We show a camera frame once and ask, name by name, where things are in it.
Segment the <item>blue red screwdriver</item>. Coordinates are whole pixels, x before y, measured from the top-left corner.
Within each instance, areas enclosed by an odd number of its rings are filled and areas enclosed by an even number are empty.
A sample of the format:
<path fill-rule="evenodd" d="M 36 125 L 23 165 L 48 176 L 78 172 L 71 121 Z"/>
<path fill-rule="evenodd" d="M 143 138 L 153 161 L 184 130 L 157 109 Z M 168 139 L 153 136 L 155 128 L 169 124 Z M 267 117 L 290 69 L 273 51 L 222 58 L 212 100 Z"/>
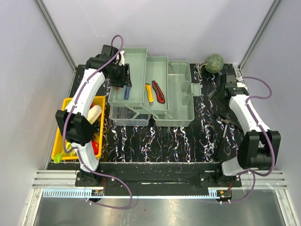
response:
<path fill-rule="evenodd" d="M 130 87 L 129 86 L 126 86 L 125 87 L 125 93 L 124 93 L 124 99 L 125 100 L 128 100 L 129 99 L 129 94 L 130 94 Z"/>

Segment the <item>yellow utility knife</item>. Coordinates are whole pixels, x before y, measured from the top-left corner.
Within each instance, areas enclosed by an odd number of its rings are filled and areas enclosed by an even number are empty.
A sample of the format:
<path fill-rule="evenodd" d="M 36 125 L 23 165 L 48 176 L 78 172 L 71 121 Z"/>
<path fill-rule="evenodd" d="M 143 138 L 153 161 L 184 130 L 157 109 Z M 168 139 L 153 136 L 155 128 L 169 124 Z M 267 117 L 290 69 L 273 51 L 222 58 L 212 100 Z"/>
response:
<path fill-rule="evenodd" d="M 145 88 L 147 90 L 147 95 L 148 95 L 148 101 L 149 101 L 149 104 L 150 105 L 153 105 L 153 101 L 154 101 L 154 98 L 153 98 L 153 94 L 152 94 L 152 88 L 151 88 L 151 85 L 146 83 L 145 84 Z"/>

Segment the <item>translucent green tool box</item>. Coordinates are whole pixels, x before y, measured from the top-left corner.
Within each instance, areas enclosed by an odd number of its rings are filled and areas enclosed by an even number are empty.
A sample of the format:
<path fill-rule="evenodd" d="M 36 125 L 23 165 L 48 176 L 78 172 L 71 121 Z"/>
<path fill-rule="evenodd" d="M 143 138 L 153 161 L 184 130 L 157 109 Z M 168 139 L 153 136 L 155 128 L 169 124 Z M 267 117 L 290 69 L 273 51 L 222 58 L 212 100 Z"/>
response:
<path fill-rule="evenodd" d="M 109 118 L 117 126 L 147 126 L 150 118 L 159 127 L 188 127 L 194 120 L 194 97 L 201 95 L 201 87 L 192 82 L 187 61 L 170 61 L 166 56 L 151 56 L 147 48 L 124 48 L 125 63 L 130 65 L 132 87 L 129 99 L 125 88 L 111 88 L 108 103 Z M 152 81 L 160 86 L 165 103 L 157 101 Z M 149 104 L 145 84 L 151 85 L 153 105 Z"/>

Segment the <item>red black utility tool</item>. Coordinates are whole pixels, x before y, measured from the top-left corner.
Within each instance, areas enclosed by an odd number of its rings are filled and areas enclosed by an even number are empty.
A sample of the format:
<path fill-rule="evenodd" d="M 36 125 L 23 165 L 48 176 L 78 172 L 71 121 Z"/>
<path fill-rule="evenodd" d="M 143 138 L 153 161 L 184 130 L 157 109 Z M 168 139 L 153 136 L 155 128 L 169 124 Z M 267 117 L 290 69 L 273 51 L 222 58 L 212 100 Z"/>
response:
<path fill-rule="evenodd" d="M 152 81 L 152 87 L 156 93 L 156 98 L 157 98 L 157 101 L 161 104 L 164 104 L 165 103 L 165 97 L 164 97 L 164 94 L 160 88 L 160 86 L 158 85 L 158 83 L 156 81 Z"/>

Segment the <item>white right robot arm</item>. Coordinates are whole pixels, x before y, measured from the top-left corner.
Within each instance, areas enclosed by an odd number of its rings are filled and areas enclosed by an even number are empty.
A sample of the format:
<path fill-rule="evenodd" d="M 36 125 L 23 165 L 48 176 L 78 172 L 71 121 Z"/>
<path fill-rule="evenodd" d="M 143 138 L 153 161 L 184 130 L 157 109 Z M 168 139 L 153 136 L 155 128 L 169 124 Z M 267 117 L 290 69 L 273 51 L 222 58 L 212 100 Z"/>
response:
<path fill-rule="evenodd" d="M 222 75 L 220 86 L 209 94 L 217 106 L 217 115 L 232 111 L 243 131 L 244 138 L 236 157 L 220 162 L 215 170 L 213 181 L 225 186 L 245 173 L 266 177 L 274 171 L 280 148 L 281 135 L 272 131 L 256 112 L 247 87 L 236 79 L 235 74 Z"/>

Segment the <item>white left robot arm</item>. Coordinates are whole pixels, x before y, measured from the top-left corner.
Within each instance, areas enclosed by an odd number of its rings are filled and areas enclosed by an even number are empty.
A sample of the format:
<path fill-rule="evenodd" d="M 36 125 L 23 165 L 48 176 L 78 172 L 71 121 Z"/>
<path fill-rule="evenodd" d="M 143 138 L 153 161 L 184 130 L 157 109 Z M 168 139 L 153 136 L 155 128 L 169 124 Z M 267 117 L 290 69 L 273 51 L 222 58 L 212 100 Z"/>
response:
<path fill-rule="evenodd" d="M 55 119 L 63 137 L 65 153 L 75 152 L 79 162 L 79 179 L 97 186 L 102 181 L 99 161 L 92 140 L 93 122 L 88 119 L 90 106 L 100 86 L 109 80 L 111 86 L 131 86 L 129 64 L 125 63 L 122 48 L 103 45 L 99 55 L 87 60 L 83 79 L 70 103 L 57 110 Z"/>

